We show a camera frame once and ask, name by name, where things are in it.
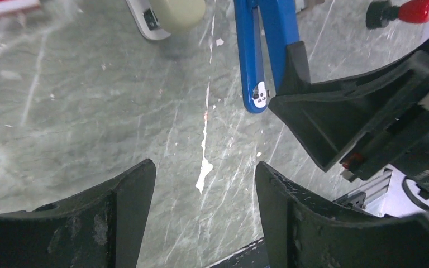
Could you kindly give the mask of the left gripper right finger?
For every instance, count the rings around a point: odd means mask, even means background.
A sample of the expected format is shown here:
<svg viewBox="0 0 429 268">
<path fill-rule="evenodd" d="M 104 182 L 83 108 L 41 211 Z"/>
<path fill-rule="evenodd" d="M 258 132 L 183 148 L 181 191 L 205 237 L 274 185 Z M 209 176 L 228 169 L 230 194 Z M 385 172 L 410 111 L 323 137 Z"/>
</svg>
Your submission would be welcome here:
<svg viewBox="0 0 429 268">
<path fill-rule="evenodd" d="M 317 195 L 263 161 L 255 182 L 271 267 L 429 267 L 429 213 L 368 215 Z"/>
</svg>

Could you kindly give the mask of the red white staple box sleeve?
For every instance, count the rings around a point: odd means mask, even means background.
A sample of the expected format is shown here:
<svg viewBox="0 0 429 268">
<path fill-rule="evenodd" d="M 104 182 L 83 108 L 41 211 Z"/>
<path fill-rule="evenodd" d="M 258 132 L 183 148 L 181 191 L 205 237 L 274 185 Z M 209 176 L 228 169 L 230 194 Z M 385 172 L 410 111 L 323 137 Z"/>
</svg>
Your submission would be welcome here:
<svg viewBox="0 0 429 268">
<path fill-rule="evenodd" d="M 0 17 L 41 7 L 39 0 L 0 0 Z"/>
</svg>

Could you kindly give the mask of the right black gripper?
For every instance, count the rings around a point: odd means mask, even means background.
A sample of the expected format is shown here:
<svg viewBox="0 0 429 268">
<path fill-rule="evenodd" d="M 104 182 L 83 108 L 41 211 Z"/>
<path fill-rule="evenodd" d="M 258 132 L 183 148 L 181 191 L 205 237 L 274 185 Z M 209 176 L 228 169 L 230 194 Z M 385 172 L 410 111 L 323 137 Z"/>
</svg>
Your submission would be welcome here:
<svg viewBox="0 0 429 268">
<path fill-rule="evenodd" d="M 313 162 L 323 171 L 340 162 L 348 180 L 391 164 L 429 199 L 429 38 L 379 69 L 320 83 L 310 80 L 303 42 L 286 53 L 269 109 Z"/>
</svg>

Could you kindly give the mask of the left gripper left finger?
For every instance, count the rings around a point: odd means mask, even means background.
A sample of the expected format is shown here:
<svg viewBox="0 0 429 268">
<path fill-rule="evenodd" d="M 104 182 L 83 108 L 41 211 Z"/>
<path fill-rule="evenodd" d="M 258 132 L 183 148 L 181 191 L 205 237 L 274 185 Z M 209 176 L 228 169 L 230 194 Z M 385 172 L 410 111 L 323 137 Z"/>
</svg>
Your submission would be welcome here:
<svg viewBox="0 0 429 268">
<path fill-rule="evenodd" d="M 155 179 L 146 159 L 71 197 L 0 214 L 0 267 L 136 267 Z"/>
</svg>

